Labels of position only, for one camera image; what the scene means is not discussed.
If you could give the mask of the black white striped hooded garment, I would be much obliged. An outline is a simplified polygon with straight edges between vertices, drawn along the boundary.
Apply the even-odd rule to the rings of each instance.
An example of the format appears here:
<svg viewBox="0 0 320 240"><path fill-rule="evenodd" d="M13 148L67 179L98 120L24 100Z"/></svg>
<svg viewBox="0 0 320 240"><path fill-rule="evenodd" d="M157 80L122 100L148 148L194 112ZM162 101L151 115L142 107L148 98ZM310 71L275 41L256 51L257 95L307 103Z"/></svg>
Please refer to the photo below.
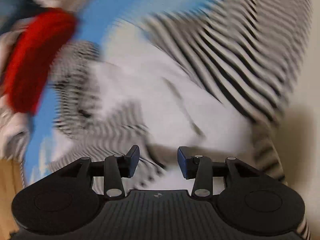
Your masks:
<svg viewBox="0 0 320 240"><path fill-rule="evenodd" d="M236 155L285 182L272 142L309 38L310 0L134 3L103 49L73 41L53 63L59 98L55 172L132 145L140 160L125 190L183 185L177 149L215 161Z"/></svg>

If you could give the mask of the beige white crumpled clothes pile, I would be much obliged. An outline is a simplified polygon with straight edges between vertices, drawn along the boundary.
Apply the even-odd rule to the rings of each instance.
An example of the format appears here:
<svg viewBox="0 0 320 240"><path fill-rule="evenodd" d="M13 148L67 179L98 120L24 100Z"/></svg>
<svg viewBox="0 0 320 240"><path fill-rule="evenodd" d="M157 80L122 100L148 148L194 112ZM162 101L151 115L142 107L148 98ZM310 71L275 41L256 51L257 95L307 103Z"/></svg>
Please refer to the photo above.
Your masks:
<svg viewBox="0 0 320 240"><path fill-rule="evenodd" d="M32 0L43 8L78 12L88 0ZM31 137L31 116L12 110L1 96L1 158L21 161Z"/></svg>

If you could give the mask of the red knitted garment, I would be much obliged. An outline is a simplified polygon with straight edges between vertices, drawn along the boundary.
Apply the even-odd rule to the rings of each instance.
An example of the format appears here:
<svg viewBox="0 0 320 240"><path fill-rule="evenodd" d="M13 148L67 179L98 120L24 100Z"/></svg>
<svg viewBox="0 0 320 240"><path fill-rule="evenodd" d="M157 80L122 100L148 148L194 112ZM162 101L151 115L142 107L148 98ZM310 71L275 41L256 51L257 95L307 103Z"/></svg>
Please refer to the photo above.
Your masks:
<svg viewBox="0 0 320 240"><path fill-rule="evenodd" d="M15 112L35 114L50 65L73 36L76 17L60 8L48 8L33 17L9 47L1 89Z"/></svg>

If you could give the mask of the blue white patterned bedsheet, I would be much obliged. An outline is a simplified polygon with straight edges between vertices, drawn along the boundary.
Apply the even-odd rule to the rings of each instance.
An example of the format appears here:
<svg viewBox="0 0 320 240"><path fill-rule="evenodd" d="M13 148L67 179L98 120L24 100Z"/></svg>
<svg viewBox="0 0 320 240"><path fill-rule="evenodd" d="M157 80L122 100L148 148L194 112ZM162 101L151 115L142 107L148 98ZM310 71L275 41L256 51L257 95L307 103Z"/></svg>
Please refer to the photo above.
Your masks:
<svg viewBox="0 0 320 240"><path fill-rule="evenodd" d="M179 146L221 150L228 59L214 0L91 0L37 115L25 172L140 147L130 188L190 189Z"/></svg>

